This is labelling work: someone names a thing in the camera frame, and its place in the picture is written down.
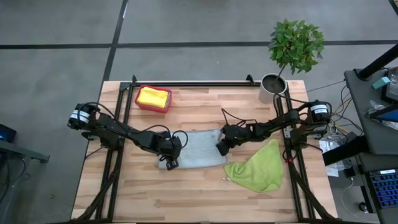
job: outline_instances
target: wooden tabletop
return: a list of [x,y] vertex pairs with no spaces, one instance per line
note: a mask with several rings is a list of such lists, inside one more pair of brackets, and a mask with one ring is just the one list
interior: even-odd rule
[[[120,82],[104,82],[100,103],[111,111],[116,107]],[[292,98],[307,101],[303,81],[289,81]],[[129,125],[140,130],[154,124],[163,124],[170,130],[185,131],[220,129],[224,124],[221,108],[243,118],[266,122],[275,118],[272,104],[257,99],[259,87],[170,87],[173,99],[169,112],[160,114],[140,110],[131,105]],[[293,107],[300,103],[293,102]],[[279,140],[284,150],[281,131],[264,142],[248,142],[231,149],[228,161],[247,161],[271,139]],[[87,153],[99,148],[99,142],[89,144]],[[333,196],[320,151],[303,150],[310,188],[320,203],[337,216]],[[76,195],[72,218],[83,213],[94,199],[101,185],[106,150],[90,156],[84,163]],[[296,221],[289,170],[284,162],[282,187],[264,194],[245,189],[227,176],[223,166],[203,169],[159,170],[157,157],[144,152],[131,141],[126,141],[114,213],[114,222],[276,222]],[[302,207],[307,217],[303,193]],[[105,203],[104,213],[108,211]]]

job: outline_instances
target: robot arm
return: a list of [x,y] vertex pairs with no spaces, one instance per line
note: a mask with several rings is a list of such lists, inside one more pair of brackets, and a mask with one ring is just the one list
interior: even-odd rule
[[142,150],[161,155],[166,159],[167,169],[172,170],[178,167],[177,158],[182,148],[178,137],[171,136],[169,131],[157,133],[154,131],[136,130],[123,124],[112,116],[100,113],[97,106],[77,104],[75,110],[68,120],[68,127],[76,130],[85,130],[91,136],[98,136],[101,145],[108,148],[118,148],[122,145],[122,139],[131,140]]
[[[307,108],[307,118],[300,119],[299,112]],[[221,129],[225,137],[217,144],[221,155],[225,156],[230,148],[240,146],[241,144],[254,141],[261,142],[280,129],[293,124],[301,124],[299,128],[292,130],[292,142],[306,141],[307,135],[317,128],[330,122],[330,113],[326,103],[321,101],[308,102],[301,107],[288,111],[266,123],[246,124],[245,127],[237,124],[226,124]]]

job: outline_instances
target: plant stem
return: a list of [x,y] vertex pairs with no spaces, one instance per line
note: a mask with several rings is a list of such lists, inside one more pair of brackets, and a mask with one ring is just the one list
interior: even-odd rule
[[282,69],[280,70],[278,76],[276,77],[276,79],[274,80],[274,82],[272,83],[271,86],[274,86],[274,85],[275,85],[276,81],[278,80],[278,78],[279,78],[280,75],[282,74],[282,71],[285,69],[285,67],[286,67],[286,65],[284,65],[284,66],[282,67]]

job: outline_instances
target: concrete floor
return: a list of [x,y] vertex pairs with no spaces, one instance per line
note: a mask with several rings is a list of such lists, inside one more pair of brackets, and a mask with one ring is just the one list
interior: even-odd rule
[[[0,0],[0,45],[111,43],[121,3]],[[285,17],[315,23],[325,40],[398,37],[397,15],[388,1],[130,0],[119,42],[268,41],[274,24]],[[364,67],[391,47],[329,45],[311,72],[284,77],[305,80],[310,90],[343,80],[345,70]],[[109,49],[0,50],[0,105],[6,105],[0,123],[18,130],[19,145],[51,155],[48,164],[31,163],[13,223],[70,218],[87,142],[66,123],[76,103],[97,100],[108,54]],[[130,80],[132,74],[140,80],[242,80],[277,71],[266,47],[118,49],[110,80]],[[343,86],[308,95],[336,107]],[[359,124],[352,104],[345,115]],[[339,217],[360,221],[341,206],[350,181],[339,177],[330,183]],[[346,206],[377,221],[357,209],[361,201],[359,187],[347,191]]]

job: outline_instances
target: blue keyboard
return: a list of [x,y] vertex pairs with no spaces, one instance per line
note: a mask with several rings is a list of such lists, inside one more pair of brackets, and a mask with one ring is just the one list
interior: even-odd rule
[[381,208],[398,207],[398,169],[370,172]]

